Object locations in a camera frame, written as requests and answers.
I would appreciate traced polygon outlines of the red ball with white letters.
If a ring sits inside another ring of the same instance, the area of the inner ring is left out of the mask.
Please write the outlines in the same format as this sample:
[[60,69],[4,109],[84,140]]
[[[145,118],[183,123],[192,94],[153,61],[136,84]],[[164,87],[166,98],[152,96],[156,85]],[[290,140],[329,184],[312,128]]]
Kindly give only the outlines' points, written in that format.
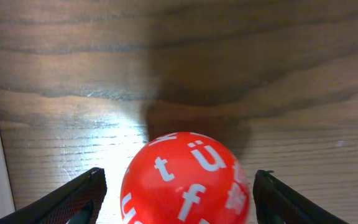
[[121,185],[124,224],[244,224],[250,190],[235,155],[202,134],[177,132],[147,143]]

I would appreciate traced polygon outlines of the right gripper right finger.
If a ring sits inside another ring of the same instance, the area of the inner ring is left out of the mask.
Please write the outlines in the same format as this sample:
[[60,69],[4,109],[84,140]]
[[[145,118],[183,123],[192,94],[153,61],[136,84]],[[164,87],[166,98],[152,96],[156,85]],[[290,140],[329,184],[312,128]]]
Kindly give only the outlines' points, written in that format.
[[252,190],[258,224],[347,224],[272,175],[258,170]]

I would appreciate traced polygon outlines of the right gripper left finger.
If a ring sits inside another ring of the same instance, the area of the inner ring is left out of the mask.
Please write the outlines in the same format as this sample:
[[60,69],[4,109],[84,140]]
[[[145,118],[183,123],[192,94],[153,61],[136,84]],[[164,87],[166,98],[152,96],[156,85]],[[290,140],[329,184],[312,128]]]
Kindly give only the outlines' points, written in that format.
[[94,167],[38,201],[0,218],[0,224],[95,224],[106,192],[104,169]]

